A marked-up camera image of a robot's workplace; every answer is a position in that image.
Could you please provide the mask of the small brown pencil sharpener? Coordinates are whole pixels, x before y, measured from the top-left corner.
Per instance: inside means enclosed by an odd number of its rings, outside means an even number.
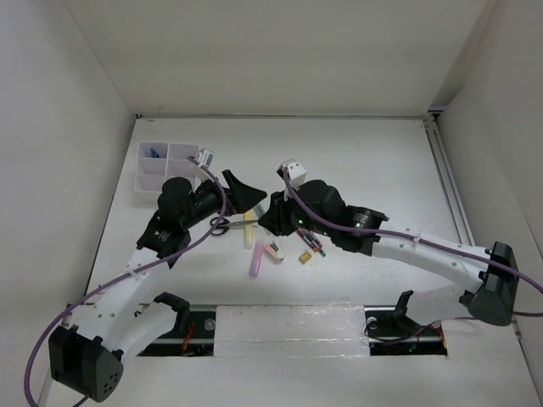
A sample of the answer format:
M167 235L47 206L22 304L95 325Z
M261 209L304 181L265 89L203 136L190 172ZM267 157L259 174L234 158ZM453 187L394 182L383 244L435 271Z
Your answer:
M304 251L304 253L302 253L299 256L299 262L301 264L307 263L310 259L311 259L311 254L308 251Z

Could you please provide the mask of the clear bottle blue cap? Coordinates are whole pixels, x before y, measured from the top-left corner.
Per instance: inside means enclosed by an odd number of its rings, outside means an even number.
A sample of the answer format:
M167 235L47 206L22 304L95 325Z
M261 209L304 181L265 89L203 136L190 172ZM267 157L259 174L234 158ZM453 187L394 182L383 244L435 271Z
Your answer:
M154 159L160 159L160 154L154 149L154 148L150 148L149 149L149 152L150 152L150 156Z

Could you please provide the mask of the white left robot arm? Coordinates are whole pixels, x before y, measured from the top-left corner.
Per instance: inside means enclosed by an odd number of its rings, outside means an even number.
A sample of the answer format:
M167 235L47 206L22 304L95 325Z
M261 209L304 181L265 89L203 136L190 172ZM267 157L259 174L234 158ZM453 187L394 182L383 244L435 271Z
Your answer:
M126 278L112 284L70 327L57 327L48 339L54 381L94 402L105 401L120 383L127 362L156 338L182 335L190 325L190 303L162 292L141 310L140 304L170 274L191 242L190 229L213 214L244 214L265 197L230 170L227 185L215 178L198 188L183 177L166 181L158 208L126 266Z

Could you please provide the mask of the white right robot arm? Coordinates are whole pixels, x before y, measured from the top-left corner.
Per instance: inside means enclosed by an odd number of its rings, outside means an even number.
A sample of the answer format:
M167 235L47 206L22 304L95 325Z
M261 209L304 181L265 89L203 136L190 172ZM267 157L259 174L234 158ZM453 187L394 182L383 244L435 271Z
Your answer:
M466 316L492 326L512 322L518 277L500 268L516 266L505 243L486 249L431 242L389 223L381 212L346 204L338 190L322 180L302 184L295 196L273 193L258 223L275 236L305 229L329 237L346 252L391 259L450 281L445 287L400 295L390 318L401 333Z

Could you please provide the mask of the green highlighter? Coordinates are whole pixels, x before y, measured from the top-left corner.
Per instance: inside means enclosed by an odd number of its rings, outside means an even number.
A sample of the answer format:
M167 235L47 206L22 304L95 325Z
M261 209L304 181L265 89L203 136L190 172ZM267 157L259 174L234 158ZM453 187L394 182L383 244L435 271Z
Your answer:
M262 203L258 203L256 206L254 206L253 211L255 212L258 218L261 218L266 214L267 209L264 207Z

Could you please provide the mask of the yellow highlighter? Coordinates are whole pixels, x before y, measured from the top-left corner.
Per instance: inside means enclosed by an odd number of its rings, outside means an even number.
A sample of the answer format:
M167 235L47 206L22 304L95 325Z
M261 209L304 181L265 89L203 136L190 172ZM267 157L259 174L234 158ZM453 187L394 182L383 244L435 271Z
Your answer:
M244 248L251 249L253 247L253 224L254 224L253 212L250 210L244 214Z

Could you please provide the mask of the purple highlighter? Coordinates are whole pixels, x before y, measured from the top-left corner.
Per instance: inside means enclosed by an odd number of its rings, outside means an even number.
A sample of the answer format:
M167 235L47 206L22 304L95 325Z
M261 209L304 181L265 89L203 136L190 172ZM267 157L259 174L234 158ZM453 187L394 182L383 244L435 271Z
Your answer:
M260 263L265 250L265 244L262 239L259 239L255 243L250 267L249 267L249 275L251 277L257 277L260 272Z

